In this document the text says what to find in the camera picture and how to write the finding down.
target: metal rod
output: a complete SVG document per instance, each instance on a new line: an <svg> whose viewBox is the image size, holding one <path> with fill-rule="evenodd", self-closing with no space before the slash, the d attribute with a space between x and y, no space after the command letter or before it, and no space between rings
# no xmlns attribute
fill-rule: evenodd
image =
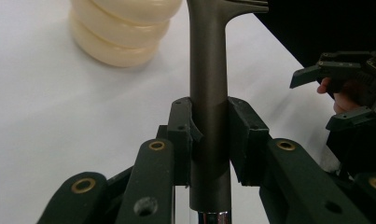
<svg viewBox="0 0 376 224"><path fill-rule="evenodd" d="M231 210L226 23L218 16L218 2L188 0L190 100L203 135L191 152L190 207L203 214Z"/></svg>

